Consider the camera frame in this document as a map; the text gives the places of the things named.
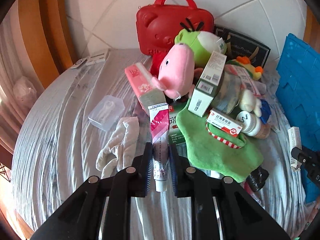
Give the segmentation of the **pink white ointment tube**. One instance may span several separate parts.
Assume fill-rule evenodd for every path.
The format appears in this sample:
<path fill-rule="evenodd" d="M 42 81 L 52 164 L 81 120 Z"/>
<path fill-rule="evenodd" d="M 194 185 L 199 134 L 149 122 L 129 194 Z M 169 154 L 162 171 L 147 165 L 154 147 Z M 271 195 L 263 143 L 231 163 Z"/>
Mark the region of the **pink white ointment tube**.
<path fill-rule="evenodd" d="M 157 192 L 167 191 L 169 160 L 169 105 L 149 106 L 150 131 L 153 146 L 153 178 Z"/>

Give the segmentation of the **clear plastic box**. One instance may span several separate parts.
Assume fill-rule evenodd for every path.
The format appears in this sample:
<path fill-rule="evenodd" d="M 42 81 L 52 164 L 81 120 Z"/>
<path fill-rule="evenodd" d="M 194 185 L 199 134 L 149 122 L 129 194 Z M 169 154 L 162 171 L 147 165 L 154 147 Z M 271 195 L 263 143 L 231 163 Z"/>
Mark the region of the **clear plastic box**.
<path fill-rule="evenodd" d="M 125 105 L 122 99 L 106 95 L 89 113 L 88 119 L 93 126 L 107 132 L 121 117 L 124 110 Z"/>

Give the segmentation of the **blue white medicine box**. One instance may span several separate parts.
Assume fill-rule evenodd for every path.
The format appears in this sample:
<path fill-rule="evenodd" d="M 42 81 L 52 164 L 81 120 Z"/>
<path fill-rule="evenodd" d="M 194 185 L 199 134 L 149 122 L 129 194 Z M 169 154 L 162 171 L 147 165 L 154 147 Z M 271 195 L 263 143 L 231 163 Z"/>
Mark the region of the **blue white medicine box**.
<path fill-rule="evenodd" d="M 300 137 L 300 130 L 298 127 L 291 127 L 288 130 L 289 135 L 289 146 L 290 146 L 290 153 L 296 147 L 302 150 L 302 143 Z M 301 163 L 296 160 L 294 157 L 291 157 L 290 160 L 291 169 L 293 172 L 300 171 Z"/>

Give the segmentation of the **green cloth plush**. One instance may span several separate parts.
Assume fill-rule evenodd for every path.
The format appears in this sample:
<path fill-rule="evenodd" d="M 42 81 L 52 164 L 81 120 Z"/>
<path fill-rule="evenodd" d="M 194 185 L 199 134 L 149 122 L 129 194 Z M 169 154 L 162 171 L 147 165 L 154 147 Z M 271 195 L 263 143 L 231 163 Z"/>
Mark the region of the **green cloth plush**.
<path fill-rule="evenodd" d="M 219 172 L 242 182 L 263 163 L 263 155 L 248 137 L 240 133 L 228 135 L 207 122 L 208 115 L 199 117 L 184 109 L 176 116 L 176 123 L 184 136 L 187 157 L 191 165 L 203 170 Z"/>

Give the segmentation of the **white cap pill bottle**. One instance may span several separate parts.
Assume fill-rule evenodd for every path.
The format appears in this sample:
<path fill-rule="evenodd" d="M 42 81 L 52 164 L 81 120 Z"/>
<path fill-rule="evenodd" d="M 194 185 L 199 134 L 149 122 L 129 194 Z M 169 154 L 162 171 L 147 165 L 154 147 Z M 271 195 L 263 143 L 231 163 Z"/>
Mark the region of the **white cap pill bottle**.
<path fill-rule="evenodd" d="M 236 116 L 236 121 L 242 126 L 242 133 L 257 139 L 266 139 L 270 134 L 270 125 L 263 122 L 252 113 L 242 111 Z"/>

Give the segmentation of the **red white medicine box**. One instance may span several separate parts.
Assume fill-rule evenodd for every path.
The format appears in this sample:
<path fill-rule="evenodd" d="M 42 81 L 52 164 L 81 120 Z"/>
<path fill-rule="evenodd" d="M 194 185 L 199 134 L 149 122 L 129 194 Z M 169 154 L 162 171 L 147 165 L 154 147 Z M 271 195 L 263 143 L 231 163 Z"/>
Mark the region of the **red white medicine box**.
<path fill-rule="evenodd" d="M 242 131 L 242 125 L 239 122 L 215 109 L 210 110 L 207 122 L 233 137 L 237 137 Z"/>

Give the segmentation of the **white blue small plush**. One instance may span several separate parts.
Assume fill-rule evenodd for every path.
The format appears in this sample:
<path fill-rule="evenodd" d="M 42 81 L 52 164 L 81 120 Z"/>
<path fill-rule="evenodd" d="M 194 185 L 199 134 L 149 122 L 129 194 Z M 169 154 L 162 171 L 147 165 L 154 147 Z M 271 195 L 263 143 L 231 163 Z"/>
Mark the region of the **white blue small plush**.
<path fill-rule="evenodd" d="M 269 104 L 264 99 L 257 98 L 250 90 L 243 89 L 239 96 L 239 108 L 242 111 L 253 112 L 263 124 L 266 124 L 272 112 Z"/>

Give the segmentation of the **white green medicine box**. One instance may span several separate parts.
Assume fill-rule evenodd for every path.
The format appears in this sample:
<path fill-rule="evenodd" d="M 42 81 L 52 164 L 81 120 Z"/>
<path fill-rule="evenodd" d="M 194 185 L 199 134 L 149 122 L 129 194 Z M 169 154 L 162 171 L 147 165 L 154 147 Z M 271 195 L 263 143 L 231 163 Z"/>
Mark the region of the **white green medicine box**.
<path fill-rule="evenodd" d="M 213 51 L 193 90 L 188 111 L 203 117 L 215 98 L 227 56 Z"/>

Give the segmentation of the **round tape tin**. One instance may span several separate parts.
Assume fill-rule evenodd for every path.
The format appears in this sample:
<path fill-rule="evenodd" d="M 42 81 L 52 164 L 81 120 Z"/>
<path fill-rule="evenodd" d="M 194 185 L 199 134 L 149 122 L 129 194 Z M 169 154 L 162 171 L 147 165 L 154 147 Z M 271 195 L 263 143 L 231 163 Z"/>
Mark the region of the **round tape tin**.
<path fill-rule="evenodd" d="M 237 75 L 224 72 L 219 86 L 220 89 L 210 106 L 222 113 L 230 114 L 239 102 L 241 79 Z"/>

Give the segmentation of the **yellow orange duck plush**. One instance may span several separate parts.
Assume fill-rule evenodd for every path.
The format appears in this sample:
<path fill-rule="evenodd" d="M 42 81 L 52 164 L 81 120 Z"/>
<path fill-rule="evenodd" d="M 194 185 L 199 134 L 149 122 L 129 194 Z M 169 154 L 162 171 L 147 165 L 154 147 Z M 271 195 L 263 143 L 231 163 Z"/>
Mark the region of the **yellow orange duck plush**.
<path fill-rule="evenodd" d="M 237 66 L 245 68 L 253 80 L 258 81 L 262 77 L 264 71 L 263 68 L 261 66 L 253 66 L 248 57 L 237 56 L 236 59 L 232 60 L 232 62 L 234 62 Z"/>

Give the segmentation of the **pink pig plush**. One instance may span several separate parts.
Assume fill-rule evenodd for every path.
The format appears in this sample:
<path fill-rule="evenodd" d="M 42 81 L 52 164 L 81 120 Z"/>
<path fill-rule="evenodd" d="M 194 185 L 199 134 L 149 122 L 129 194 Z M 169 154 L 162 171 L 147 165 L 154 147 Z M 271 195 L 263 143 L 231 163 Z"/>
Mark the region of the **pink pig plush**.
<path fill-rule="evenodd" d="M 191 48 L 184 44 L 174 45 L 160 64 L 158 77 L 152 84 L 172 100 L 189 94 L 194 88 L 195 62 Z"/>

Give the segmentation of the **dark green gift box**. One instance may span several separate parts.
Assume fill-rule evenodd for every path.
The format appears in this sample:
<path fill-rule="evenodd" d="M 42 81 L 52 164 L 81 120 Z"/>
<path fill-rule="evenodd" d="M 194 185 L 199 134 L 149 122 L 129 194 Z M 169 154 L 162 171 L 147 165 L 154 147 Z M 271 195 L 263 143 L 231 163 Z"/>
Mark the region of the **dark green gift box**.
<path fill-rule="evenodd" d="M 219 25 L 214 26 L 213 33 L 225 41 L 227 59 L 233 60 L 238 56 L 246 56 L 253 66 L 264 68 L 271 51 L 268 46 L 251 37 Z"/>

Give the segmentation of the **green frog plush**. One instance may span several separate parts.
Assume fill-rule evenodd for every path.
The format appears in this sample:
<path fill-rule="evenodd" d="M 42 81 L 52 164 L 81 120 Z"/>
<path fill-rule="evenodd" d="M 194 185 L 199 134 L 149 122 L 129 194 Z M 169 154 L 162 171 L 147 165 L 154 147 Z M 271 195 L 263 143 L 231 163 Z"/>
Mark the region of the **green frog plush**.
<path fill-rule="evenodd" d="M 187 44 L 194 53 L 197 67 L 204 68 L 213 51 L 225 54 L 227 45 L 223 38 L 208 31 L 187 31 L 182 29 L 175 37 L 175 44 Z"/>

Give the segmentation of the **plastic bag on floor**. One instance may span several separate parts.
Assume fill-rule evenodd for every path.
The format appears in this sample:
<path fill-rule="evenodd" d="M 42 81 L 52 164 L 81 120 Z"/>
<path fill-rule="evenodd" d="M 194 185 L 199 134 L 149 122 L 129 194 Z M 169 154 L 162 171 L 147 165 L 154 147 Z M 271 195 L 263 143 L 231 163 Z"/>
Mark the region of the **plastic bag on floor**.
<path fill-rule="evenodd" d="M 31 109 L 37 100 L 37 90 L 25 76 L 16 81 L 13 86 L 13 93 L 17 102 L 27 109 Z"/>

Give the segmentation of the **red bear suitcase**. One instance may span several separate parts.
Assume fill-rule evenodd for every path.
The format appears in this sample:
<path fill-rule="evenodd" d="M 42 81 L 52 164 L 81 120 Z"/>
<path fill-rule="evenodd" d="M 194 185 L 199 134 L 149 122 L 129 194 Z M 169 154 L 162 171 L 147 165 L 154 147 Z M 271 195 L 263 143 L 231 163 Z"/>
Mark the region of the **red bear suitcase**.
<path fill-rule="evenodd" d="M 152 57 L 151 75 L 158 76 L 159 67 L 175 44 L 182 29 L 212 31 L 213 15 L 197 7 L 194 0 L 155 0 L 136 14 L 140 51 Z"/>

